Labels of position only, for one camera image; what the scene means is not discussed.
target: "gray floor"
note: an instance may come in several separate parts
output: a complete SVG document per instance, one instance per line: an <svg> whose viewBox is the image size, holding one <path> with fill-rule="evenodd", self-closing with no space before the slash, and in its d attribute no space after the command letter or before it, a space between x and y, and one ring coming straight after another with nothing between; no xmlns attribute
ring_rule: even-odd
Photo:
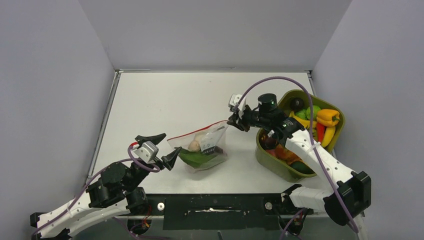
<svg viewBox="0 0 424 240"><path fill-rule="evenodd" d="M175 240L219 240L218 230L162 230L163 220L155 219L147 236L169 237ZM223 240L278 240L280 231L265 231L262 228L243 230L221 230ZM305 220L301 233L303 240L356 240L354 232L347 226L336 225L328 217L311 216ZM75 240L132 240L133 238L114 220L99 223L80 234ZM297 239L288 236L284 239Z"/></svg>

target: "olive green bin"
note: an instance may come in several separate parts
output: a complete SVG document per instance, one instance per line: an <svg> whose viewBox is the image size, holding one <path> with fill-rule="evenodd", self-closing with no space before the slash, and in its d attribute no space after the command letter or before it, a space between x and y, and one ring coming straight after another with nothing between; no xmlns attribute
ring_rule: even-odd
<svg viewBox="0 0 424 240"><path fill-rule="evenodd" d="M340 116L339 116L340 121L335 126L334 137L332 138L332 140L328 144L328 146L325 147L325 149L330 153L333 150L334 145L336 144L340 133L342 132L343 126L345 125L345 116L340 111L340 109L338 109L334 105L332 105L332 104L330 104L330 103L328 103L328 102L326 102L326 101L324 101L324 100L322 100L318 97L315 97L313 95L311 95L311 97L312 97L312 103L314 105L320 107L321 109L333 109L333 110L337 110L340 113ZM307 107L309 107L308 97L302 90L288 91L282 97L282 99L278 102L278 108L282 109L287 116L290 114L290 111L291 111L290 110L290 101L293 98L301 98L303 100L304 104L305 104L304 108L306 109ZM315 177L317 175L315 173L313 173L313 174L301 173L301 172L293 169L289 165L287 165L287 163L285 161L282 161L282 160L272 156L268 152L266 152L261 147L261 145L259 144L259 137L263 133L263 131L264 131L264 129L261 128L257 132L257 135L256 135L255 155L256 155L256 160L258 161L258 163L260 163L262 166L269 169L271 172L275 173L276 175L280 176L281 178L283 178L287 182L291 182L291 183L296 183L303 178L311 178L311 177Z"/></svg>

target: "white label on bag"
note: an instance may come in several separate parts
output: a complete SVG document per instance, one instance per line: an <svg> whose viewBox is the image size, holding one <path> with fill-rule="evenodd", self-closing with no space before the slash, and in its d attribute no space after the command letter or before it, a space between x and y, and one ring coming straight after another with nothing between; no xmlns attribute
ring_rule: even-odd
<svg viewBox="0 0 424 240"><path fill-rule="evenodd" d="M201 153L206 155L213 154L215 152L215 146L220 141L226 129L227 126L221 126L206 133L206 135L200 140Z"/></svg>

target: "white cable tie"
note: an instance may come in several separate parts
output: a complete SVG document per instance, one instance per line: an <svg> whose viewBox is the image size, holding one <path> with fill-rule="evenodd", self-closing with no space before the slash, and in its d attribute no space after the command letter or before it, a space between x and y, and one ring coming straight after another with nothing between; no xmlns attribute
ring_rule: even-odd
<svg viewBox="0 0 424 240"><path fill-rule="evenodd" d="M314 145L312 145L308 150L306 150L306 154L308 155L314 148L321 145L321 142L317 141Z"/></svg>
<svg viewBox="0 0 424 240"><path fill-rule="evenodd" d="M66 211L67 211L67 213L70 215L70 218L73 218L73 217L74 217L74 214L72 214L72 212L69 210L69 205L70 205L70 203L69 203L69 202L67 202L67 205L66 205Z"/></svg>

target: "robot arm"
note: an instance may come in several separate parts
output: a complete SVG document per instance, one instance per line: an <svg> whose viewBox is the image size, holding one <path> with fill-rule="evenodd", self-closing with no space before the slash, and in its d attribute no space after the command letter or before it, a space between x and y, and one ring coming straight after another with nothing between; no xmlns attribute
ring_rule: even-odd
<svg viewBox="0 0 424 240"><path fill-rule="evenodd" d="M242 95L231 96L228 107L233 112L228 124L241 131L248 132L250 127L263 128L268 136L276 139L286 149L301 158L320 179L326 183L326 189L311 189L295 184L282 194L283 204L297 208L309 208L326 212L339 225L349 222L320 162L314 152L318 151L330 181L338 186L337 191L350 215L355 218L371 204L371 179L365 172L356 173L343 165L328 153L319 143L311 144L308 131L292 117L287 117L278 109L277 97L272 93L258 98L258 107L251 110Z"/></svg>
<svg viewBox="0 0 424 240"><path fill-rule="evenodd" d="M113 162L81 195L51 212L32 214L30 223L37 228L37 232L31 240L68 240L109 218L130 213L144 214L148 200L144 189L138 185L150 172L159 172L165 168L172 170L181 150L177 148L161 159L156 157L159 151L156 145L165 137L164 133L136 137L137 143L129 150L140 159L135 160L130 167L123 164L125 160Z"/></svg>

